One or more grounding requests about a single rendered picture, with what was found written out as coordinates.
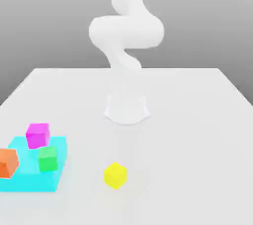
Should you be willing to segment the small magenta cube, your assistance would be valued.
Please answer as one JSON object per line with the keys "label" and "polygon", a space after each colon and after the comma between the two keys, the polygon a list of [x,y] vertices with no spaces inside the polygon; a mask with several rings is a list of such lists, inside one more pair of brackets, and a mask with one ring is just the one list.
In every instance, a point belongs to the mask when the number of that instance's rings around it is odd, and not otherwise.
{"label": "small magenta cube", "polygon": [[49,124],[32,123],[29,125],[25,135],[29,149],[46,147],[50,142]]}

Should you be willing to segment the small green cube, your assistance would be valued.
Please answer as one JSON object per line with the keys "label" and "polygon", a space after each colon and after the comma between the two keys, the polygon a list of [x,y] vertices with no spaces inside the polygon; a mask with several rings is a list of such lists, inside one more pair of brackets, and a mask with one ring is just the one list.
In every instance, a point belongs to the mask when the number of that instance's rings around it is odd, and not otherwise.
{"label": "small green cube", "polygon": [[38,152],[39,169],[41,172],[55,171],[58,169],[57,147],[42,147]]}

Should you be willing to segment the small yellow cube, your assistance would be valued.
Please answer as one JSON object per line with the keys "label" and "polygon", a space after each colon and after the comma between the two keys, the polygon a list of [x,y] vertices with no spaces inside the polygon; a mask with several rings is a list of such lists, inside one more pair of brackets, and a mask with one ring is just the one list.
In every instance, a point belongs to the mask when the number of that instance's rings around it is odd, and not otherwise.
{"label": "small yellow cube", "polygon": [[127,169],[113,162],[104,169],[104,182],[113,189],[119,189],[127,181]]}

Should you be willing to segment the large cyan box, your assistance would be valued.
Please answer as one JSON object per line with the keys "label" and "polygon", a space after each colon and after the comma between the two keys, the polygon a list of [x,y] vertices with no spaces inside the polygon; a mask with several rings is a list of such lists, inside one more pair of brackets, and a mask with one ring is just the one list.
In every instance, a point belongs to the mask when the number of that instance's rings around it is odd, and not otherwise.
{"label": "large cyan box", "polygon": [[10,179],[0,178],[0,192],[55,192],[67,158],[65,137],[51,137],[49,146],[57,147],[58,169],[41,172],[39,149],[29,149],[25,137],[15,137],[8,145],[16,149],[19,166]]}

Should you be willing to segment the small orange cube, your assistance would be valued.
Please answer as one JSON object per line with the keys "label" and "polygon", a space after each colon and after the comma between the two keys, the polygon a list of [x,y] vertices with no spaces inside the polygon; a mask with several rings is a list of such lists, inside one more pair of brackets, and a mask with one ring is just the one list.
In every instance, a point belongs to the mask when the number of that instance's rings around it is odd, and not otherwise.
{"label": "small orange cube", "polygon": [[16,149],[0,149],[0,178],[10,179],[18,166]]}

